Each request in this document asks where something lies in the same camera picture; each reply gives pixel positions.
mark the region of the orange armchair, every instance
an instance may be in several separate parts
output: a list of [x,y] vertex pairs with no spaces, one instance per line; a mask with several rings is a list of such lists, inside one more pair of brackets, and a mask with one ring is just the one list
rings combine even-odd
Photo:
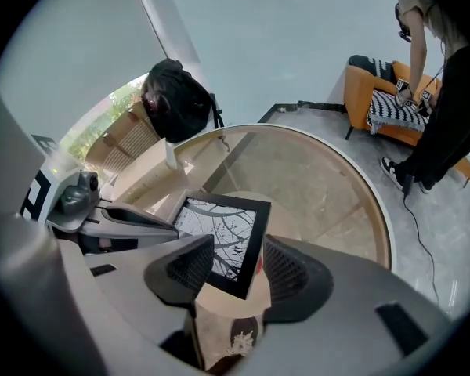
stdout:
[[[397,79],[402,78],[409,80],[410,68],[406,64],[394,61],[392,65]],[[429,90],[430,93],[435,93],[436,89],[440,86],[440,80],[435,79],[427,86],[431,80],[432,78],[428,75],[423,75],[415,95],[419,96],[423,89]],[[396,86],[393,83],[375,77],[369,71],[361,68],[351,65],[346,66],[344,101],[350,121],[350,128],[345,139],[350,137],[354,128],[367,131],[371,130],[371,127],[367,123],[367,112],[369,111],[374,89],[390,93],[391,95],[396,94]],[[398,139],[411,146],[416,146],[418,140],[421,138],[420,132],[414,131],[413,129],[397,127],[395,125],[383,125],[378,130],[378,133]],[[467,181],[470,180],[469,160],[463,158],[454,167],[467,177]]]

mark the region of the round glass table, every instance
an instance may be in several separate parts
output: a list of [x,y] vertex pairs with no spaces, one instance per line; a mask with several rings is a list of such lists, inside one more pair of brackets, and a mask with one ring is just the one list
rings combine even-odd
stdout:
[[[291,128],[241,125],[189,139],[175,148],[175,156],[178,171],[145,192],[135,206],[172,222],[187,190],[268,201],[266,233],[391,269],[391,227],[382,203],[363,173],[331,144]],[[207,283],[197,296],[206,369],[262,335],[262,313],[271,303],[260,265],[246,299]],[[247,327],[249,334],[244,333]]]

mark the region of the cable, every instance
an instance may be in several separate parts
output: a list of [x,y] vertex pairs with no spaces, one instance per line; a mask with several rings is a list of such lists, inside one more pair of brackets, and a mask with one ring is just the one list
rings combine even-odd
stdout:
[[436,288],[436,263],[433,259],[432,253],[421,242],[420,228],[418,227],[418,221],[416,220],[416,216],[414,215],[414,213],[407,207],[406,198],[407,198],[407,196],[404,197],[403,204],[404,204],[404,207],[406,208],[406,210],[413,216],[414,224],[416,225],[416,232],[418,233],[418,242],[423,247],[423,249],[425,249],[426,253],[430,256],[430,259],[432,260],[432,287],[433,287],[433,291],[436,293],[437,305],[438,305],[439,304],[439,294],[437,294],[437,288]]

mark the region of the person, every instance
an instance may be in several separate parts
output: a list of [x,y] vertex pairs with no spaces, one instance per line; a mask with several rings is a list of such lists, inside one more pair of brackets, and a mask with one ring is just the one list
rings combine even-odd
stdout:
[[383,172],[401,190],[408,176],[423,193],[470,152],[470,45],[456,24],[434,0],[398,0],[396,18],[403,36],[410,36],[409,87],[399,98],[416,100],[427,53],[425,27],[444,46],[443,81],[432,97],[432,114],[413,153],[397,164],[381,159]]

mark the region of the grey floor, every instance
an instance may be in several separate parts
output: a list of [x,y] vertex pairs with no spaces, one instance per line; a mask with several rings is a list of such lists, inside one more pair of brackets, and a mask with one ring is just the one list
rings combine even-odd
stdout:
[[[379,166],[382,156],[401,161],[410,154],[410,148],[360,130],[354,130],[346,141],[348,117],[333,111],[302,108],[275,113],[268,122],[327,140],[366,172],[389,212],[395,234],[396,273],[436,302],[431,259],[418,243],[414,220],[403,206],[402,193]],[[424,195],[414,185],[407,198],[407,206],[417,216],[421,240],[436,262],[439,306],[453,318],[466,313],[470,306],[470,183],[463,189],[464,183],[464,176],[451,169],[430,194]]]

